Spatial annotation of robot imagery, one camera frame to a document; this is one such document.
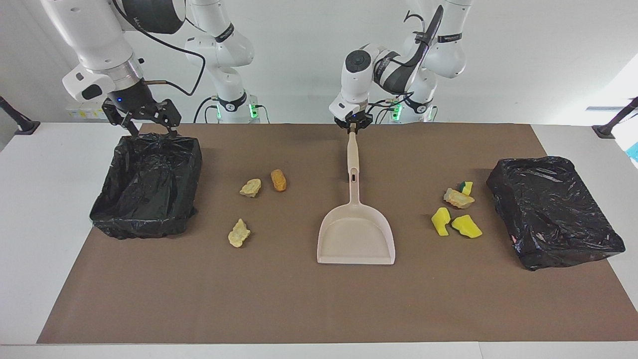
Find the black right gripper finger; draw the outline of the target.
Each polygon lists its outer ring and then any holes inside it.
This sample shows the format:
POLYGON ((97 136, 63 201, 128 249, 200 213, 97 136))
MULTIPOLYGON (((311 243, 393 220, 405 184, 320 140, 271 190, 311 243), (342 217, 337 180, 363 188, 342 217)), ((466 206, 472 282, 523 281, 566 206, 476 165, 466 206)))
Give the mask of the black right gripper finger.
POLYGON ((172 100, 147 102, 146 110, 150 114, 150 120, 155 124, 162 125, 169 137, 178 136, 177 128, 181 123, 182 116, 172 100))
POLYGON ((130 135, 133 137, 137 137, 139 135, 139 130, 132 122, 132 112, 128 112, 125 116, 122 116, 112 101, 103 102, 102 111, 111 125, 119 126, 128 130, 130 135))

